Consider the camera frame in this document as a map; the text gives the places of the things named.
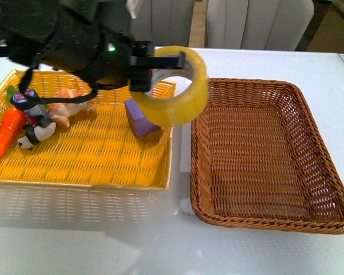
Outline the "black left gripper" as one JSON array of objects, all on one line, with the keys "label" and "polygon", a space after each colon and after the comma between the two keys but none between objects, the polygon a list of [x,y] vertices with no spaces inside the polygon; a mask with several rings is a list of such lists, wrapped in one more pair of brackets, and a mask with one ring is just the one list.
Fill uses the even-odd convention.
[{"label": "black left gripper", "polygon": [[131,22],[141,4],[60,1],[55,29],[35,61],[72,73],[88,83],[112,85],[129,77],[131,92],[149,92],[152,69],[182,69],[185,53],[153,57],[152,42],[135,40]]}]

